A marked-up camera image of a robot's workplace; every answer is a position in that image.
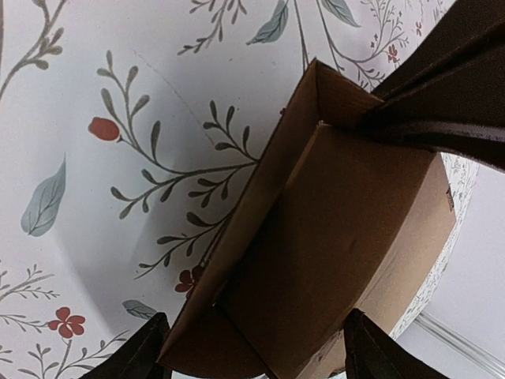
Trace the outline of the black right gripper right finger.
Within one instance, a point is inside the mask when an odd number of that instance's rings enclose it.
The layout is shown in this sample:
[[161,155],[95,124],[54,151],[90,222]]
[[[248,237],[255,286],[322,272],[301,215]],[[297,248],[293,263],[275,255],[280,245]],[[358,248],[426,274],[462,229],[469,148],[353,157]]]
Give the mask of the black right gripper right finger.
[[351,379],[447,379],[415,358],[359,309],[344,322],[346,376]]

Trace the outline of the brown cardboard box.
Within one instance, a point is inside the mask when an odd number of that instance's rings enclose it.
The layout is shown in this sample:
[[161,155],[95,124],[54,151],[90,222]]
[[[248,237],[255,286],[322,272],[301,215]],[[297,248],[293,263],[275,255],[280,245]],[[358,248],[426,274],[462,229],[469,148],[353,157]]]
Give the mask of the brown cardboard box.
[[378,144],[380,100],[322,62],[305,71],[159,362],[198,378],[322,378],[360,307],[387,332],[453,226],[441,156]]

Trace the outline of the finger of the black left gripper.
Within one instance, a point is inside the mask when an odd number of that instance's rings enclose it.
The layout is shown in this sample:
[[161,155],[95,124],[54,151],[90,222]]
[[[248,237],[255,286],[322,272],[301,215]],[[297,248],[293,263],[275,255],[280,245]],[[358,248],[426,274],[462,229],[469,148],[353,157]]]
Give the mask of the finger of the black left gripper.
[[358,130],[504,168],[504,3],[457,1],[378,88]]

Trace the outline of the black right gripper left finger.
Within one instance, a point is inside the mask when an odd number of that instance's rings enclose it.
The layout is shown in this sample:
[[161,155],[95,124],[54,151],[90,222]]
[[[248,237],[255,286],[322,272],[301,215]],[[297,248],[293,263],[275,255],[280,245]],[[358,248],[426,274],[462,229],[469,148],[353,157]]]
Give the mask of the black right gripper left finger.
[[157,363],[170,332],[166,314],[156,313],[106,361],[82,379],[167,379],[172,370]]

